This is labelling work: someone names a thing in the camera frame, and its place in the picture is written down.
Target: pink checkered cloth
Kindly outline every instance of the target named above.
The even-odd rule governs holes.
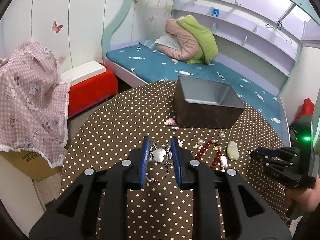
[[[0,150],[35,151],[63,165],[71,83],[58,82],[58,62],[38,42],[0,59]]]

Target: blue bed sheet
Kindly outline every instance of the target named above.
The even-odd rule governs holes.
[[[171,57],[143,45],[110,51],[107,58],[134,73],[146,82],[177,80],[179,75],[192,75],[230,84],[239,98],[262,114],[281,137],[280,110],[275,96],[254,81],[227,66],[174,63]]]

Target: gray storage box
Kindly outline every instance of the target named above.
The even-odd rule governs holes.
[[[231,128],[245,109],[230,85],[181,75],[174,104],[178,125],[191,128]]]

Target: human hand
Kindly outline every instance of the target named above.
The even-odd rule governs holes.
[[[301,208],[305,212],[313,212],[320,203],[320,178],[316,178],[315,188],[301,189],[293,188],[285,190],[285,205],[288,208],[292,201],[295,200],[300,203]]]

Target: brown tablecloth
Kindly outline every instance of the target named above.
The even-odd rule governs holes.
[[[227,143],[235,141],[240,159],[228,160],[229,167],[237,170],[244,179],[286,221],[283,207],[284,187],[262,173],[262,165],[250,159],[247,151],[259,146],[277,148],[282,142],[271,125],[248,104],[226,136],[218,137],[220,129],[180,128],[178,131],[163,124],[173,117],[173,94],[176,82],[154,82],[133,88],[106,102],[80,128],[68,150],[62,171],[61,193],[86,168],[110,168],[126,159],[129,151],[141,146],[144,136],[156,141],[158,146],[170,143],[176,135],[183,147],[195,155],[193,146],[199,138],[219,139],[225,153]],[[201,161],[210,165],[216,151],[209,147]],[[160,182],[147,182],[141,191],[128,191],[128,235],[133,239],[191,239],[193,192],[181,191],[175,182],[173,169],[165,180],[165,168],[156,163],[148,165],[149,178]],[[220,214],[221,235],[223,216]],[[97,237],[100,223],[98,221]]]

